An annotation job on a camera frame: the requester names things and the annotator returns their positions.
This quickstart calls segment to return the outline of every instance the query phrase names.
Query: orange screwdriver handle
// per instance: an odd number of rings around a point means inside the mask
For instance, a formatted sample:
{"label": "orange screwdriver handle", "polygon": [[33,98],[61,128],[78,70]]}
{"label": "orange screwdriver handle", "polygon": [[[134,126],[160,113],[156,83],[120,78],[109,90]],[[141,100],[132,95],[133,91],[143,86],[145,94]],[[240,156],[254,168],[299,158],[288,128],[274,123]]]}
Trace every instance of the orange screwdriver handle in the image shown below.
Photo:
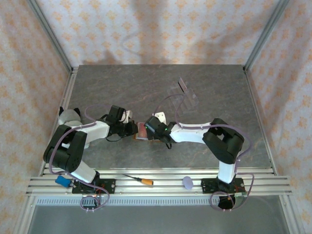
{"label": "orange screwdriver handle", "polygon": [[150,179],[142,179],[141,183],[146,184],[146,185],[153,185],[154,181],[152,181]]}

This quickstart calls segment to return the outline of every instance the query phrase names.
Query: clear plastic piece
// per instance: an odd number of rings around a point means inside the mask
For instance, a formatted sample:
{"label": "clear plastic piece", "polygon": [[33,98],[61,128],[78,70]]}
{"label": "clear plastic piece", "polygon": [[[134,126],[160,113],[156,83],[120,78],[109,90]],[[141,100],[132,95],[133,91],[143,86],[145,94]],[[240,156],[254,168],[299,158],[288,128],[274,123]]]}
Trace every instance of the clear plastic piece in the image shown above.
{"label": "clear plastic piece", "polygon": [[[177,83],[172,84],[172,86],[167,90],[168,95],[174,94],[184,94],[184,101],[181,104],[177,114],[183,116],[185,114],[192,113],[197,110],[199,101],[197,96],[191,88],[187,87],[187,83],[184,83],[183,79],[180,78]],[[170,98],[175,110],[179,107],[183,100],[183,96],[174,96]]]}

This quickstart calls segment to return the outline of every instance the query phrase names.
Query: orange floral pattern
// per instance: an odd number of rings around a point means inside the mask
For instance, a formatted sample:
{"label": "orange floral pattern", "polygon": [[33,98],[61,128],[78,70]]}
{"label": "orange floral pattern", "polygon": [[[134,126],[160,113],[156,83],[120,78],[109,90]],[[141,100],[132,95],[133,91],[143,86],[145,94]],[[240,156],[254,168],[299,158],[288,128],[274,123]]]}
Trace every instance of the orange floral pattern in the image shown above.
{"label": "orange floral pattern", "polygon": [[2,0],[0,15],[0,233],[11,234],[68,73],[26,1]]}
{"label": "orange floral pattern", "polygon": [[79,66],[244,64],[278,0],[38,2]]}
{"label": "orange floral pattern", "polygon": [[306,233],[312,233],[312,2],[290,1],[251,69],[277,170],[291,176]]}

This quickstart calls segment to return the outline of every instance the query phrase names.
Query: purple disc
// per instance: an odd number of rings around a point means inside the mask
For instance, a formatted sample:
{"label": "purple disc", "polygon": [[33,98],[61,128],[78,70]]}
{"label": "purple disc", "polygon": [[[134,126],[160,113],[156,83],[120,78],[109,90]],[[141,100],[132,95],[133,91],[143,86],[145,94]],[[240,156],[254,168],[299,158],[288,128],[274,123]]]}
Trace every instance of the purple disc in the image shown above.
{"label": "purple disc", "polygon": [[192,189],[193,188],[193,181],[189,176],[186,176],[183,178],[183,185],[186,189]]}

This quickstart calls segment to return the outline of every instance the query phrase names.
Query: blue object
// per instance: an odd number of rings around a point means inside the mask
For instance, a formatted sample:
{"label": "blue object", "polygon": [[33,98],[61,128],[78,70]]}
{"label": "blue object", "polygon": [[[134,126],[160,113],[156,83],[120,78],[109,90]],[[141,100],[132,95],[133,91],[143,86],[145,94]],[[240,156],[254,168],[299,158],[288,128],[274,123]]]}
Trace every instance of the blue object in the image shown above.
{"label": "blue object", "polygon": [[186,176],[183,178],[183,185],[186,189],[192,189],[193,188],[193,181],[189,176]]}
{"label": "blue object", "polygon": [[55,183],[60,184],[61,186],[64,186],[65,188],[68,188],[71,183],[71,180],[66,179],[62,177],[61,175],[59,175],[57,179],[55,180]]}

